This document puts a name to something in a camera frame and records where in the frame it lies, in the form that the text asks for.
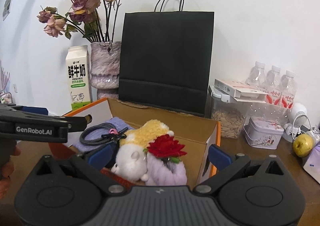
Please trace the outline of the person's left hand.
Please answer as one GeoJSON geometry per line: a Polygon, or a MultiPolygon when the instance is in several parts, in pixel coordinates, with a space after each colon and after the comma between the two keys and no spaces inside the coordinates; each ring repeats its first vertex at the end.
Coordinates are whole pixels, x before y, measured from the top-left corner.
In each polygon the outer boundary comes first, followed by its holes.
{"type": "Polygon", "coordinates": [[[14,172],[14,163],[11,160],[12,156],[19,156],[21,154],[21,150],[18,147],[15,147],[14,152],[10,155],[9,161],[5,163],[1,167],[2,172],[2,179],[0,181],[0,199],[3,199],[7,194],[10,186],[11,186],[11,179],[10,176],[14,172]]]}

